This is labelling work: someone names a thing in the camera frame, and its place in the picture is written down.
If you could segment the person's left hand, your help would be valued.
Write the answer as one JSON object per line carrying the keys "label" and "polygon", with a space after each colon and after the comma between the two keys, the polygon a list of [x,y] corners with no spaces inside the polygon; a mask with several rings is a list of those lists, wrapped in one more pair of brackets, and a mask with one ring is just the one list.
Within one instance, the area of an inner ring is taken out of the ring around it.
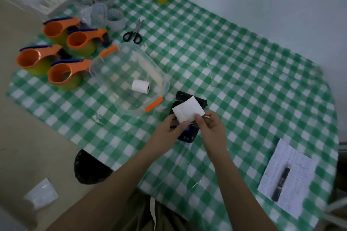
{"label": "person's left hand", "polygon": [[168,115],[163,122],[155,129],[146,147],[149,149],[151,155],[155,158],[167,153],[181,134],[173,134],[171,132],[171,125],[174,125],[176,116],[174,114]]}

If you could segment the white label paper strip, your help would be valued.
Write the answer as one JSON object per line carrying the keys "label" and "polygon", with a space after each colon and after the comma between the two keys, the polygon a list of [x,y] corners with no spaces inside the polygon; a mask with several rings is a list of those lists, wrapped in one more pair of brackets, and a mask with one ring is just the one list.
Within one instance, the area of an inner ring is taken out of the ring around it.
{"label": "white label paper strip", "polygon": [[205,110],[201,107],[195,96],[191,96],[185,102],[173,107],[172,110],[180,124],[185,121],[192,123],[197,114],[200,116],[205,115]]}

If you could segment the person's left forearm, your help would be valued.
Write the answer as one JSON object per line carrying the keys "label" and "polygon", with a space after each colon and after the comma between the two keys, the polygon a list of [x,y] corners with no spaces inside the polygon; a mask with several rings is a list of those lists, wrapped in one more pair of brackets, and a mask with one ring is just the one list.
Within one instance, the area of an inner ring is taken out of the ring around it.
{"label": "person's left forearm", "polygon": [[145,172],[170,147],[148,142],[45,231],[110,231]]}

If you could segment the person's right forearm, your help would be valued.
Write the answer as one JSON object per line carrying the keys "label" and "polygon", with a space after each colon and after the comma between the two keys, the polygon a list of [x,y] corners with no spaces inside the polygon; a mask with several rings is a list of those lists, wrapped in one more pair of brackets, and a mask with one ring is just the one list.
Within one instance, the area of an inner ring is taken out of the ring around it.
{"label": "person's right forearm", "polygon": [[233,231],[279,231],[242,179],[226,149],[208,151]]}

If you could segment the black label printer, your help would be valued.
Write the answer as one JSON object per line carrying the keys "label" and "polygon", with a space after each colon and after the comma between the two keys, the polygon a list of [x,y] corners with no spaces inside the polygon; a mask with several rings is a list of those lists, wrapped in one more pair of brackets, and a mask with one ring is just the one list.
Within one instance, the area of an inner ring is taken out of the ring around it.
{"label": "black label printer", "polygon": [[[176,101],[172,104],[169,114],[170,115],[174,114],[172,108],[179,105],[180,103],[185,102],[191,96],[193,95],[182,92],[182,91],[178,91],[176,93],[176,98],[175,98]],[[205,108],[208,106],[207,100],[202,99],[200,97],[196,97],[196,99],[200,103],[201,107],[205,110]],[[178,140],[183,141],[185,143],[192,143],[197,137],[198,132],[199,132],[199,128],[197,127],[195,121],[193,121],[192,123],[190,123],[189,127],[178,137]]]}

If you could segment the green white checked tablecloth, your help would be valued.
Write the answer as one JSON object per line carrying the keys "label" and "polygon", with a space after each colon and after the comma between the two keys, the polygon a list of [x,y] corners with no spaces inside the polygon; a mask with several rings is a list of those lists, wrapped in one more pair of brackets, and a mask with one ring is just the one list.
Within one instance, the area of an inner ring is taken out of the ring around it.
{"label": "green white checked tablecloth", "polygon": [[[226,127],[229,154],[281,231],[312,231],[330,197],[338,160],[332,92],[318,65],[188,0],[114,0],[125,32],[144,19],[141,49],[168,77],[163,102],[122,115],[89,75],[63,92],[46,76],[14,72],[7,96],[100,162],[117,170],[144,146],[182,91],[207,100]],[[258,191],[280,139],[318,162],[296,219]]]}

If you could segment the white paper roll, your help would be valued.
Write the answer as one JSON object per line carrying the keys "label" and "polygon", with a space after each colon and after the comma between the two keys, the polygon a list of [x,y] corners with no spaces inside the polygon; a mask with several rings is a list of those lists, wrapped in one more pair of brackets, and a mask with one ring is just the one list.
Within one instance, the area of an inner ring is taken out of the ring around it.
{"label": "white paper roll", "polygon": [[148,94],[150,91],[150,82],[145,80],[133,80],[132,91]]}

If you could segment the clear container with orange clips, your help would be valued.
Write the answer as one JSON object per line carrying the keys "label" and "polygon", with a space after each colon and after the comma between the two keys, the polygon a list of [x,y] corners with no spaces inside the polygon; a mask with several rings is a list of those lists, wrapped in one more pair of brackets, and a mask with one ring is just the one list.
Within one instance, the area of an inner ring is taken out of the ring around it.
{"label": "clear container with orange clips", "polygon": [[[170,84],[160,67],[139,45],[123,42],[103,50],[89,66],[108,99],[123,115],[148,114],[168,93]],[[132,91],[133,80],[150,82],[148,94]]]}

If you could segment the person's olive trousers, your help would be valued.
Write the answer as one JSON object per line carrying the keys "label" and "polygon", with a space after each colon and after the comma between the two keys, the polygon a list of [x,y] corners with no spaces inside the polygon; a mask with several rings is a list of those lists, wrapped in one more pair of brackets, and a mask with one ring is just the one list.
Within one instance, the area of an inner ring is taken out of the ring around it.
{"label": "person's olive trousers", "polygon": [[154,203],[154,220],[150,198],[150,195],[135,189],[110,231],[194,231],[191,223],[160,202]]}

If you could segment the black marker pen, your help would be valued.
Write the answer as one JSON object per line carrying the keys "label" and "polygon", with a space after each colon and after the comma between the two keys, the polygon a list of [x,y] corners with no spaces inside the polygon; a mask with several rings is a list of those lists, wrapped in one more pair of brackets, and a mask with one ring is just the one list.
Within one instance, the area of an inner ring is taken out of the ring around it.
{"label": "black marker pen", "polygon": [[281,192],[282,192],[282,189],[284,187],[285,181],[286,181],[288,174],[290,172],[290,169],[291,169],[291,165],[287,164],[285,166],[284,170],[282,171],[280,178],[279,178],[279,180],[275,186],[274,192],[271,196],[272,201],[278,202],[280,195],[281,195]]}

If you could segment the printed white paper sheet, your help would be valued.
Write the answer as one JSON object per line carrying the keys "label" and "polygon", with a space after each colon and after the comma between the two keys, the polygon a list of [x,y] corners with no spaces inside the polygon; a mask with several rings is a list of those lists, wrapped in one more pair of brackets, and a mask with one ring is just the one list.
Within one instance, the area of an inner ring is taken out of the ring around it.
{"label": "printed white paper sheet", "polygon": [[318,162],[279,139],[258,185],[258,191],[271,200],[275,186],[287,164],[291,165],[278,202],[282,210],[298,219],[303,211]]}

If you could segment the orange tape dispenser green tape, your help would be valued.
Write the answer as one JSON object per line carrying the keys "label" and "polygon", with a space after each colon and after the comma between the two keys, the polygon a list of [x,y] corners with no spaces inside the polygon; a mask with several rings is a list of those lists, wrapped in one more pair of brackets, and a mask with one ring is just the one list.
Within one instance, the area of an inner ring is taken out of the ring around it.
{"label": "orange tape dispenser green tape", "polygon": [[89,71],[90,59],[61,59],[53,62],[48,71],[50,83],[63,91],[76,89],[82,82],[84,72]]}
{"label": "orange tape dispenser green tape", "polygon": [[18,66],[35,76],[47,74],[52,63],[68,56],[61,45],[34,45],[19,52],[16,59]]}
{"label": "orange tape dispenser green tape", "polygon": [[76,29],[68,32],[67,46],[80,57],[89,57],[98,47],[112,43],[104,28]]}
{"label": "orange tape dispenser green tape", "polygon": [[69,32],[80,29],[80,18],[62,17],[50,19],[43,23],[43,33],[53,44],[67,47]]}

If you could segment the white plastic bag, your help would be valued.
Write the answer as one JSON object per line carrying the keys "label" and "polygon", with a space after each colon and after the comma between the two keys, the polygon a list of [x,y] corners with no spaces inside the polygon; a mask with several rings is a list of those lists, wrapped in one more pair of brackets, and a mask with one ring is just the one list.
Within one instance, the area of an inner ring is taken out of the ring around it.
{"label": "white plastic bag", "polygon": [[38,183],[31,191],[29,191],[24,199],[30,202],[33,210],[38,211],[57,200],[58,193],[48,178]]}

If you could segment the white drawstring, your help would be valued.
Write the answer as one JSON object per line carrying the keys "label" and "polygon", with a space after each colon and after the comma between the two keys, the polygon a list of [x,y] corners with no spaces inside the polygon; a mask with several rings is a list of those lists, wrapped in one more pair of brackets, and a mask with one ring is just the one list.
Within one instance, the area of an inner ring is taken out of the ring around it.
{"label": "white drawstring", "polygon": [[156,213],[155,213],[155,198],[150,197],[150,214],[151,217],[153,219],[154,222],[154,227],[153,229],[156,229],[156,225],[157,225],[157,217],[156,217]]}

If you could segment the black handled scissors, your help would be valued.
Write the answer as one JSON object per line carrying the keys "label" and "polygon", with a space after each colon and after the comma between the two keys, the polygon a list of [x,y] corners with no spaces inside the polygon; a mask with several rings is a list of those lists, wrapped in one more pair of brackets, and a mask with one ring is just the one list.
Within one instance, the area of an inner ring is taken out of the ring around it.
{"label": "black handled scissors", "polygon": [[132,31],[127,32],[123,35],[123,41],[129,42],[133,38],[132,39],[133,43],[136,45],[139,45],[142,41],[142,36],[139,33],[142,23],[143,23],[143,20],[139,19],[136,23],[135,28]]}

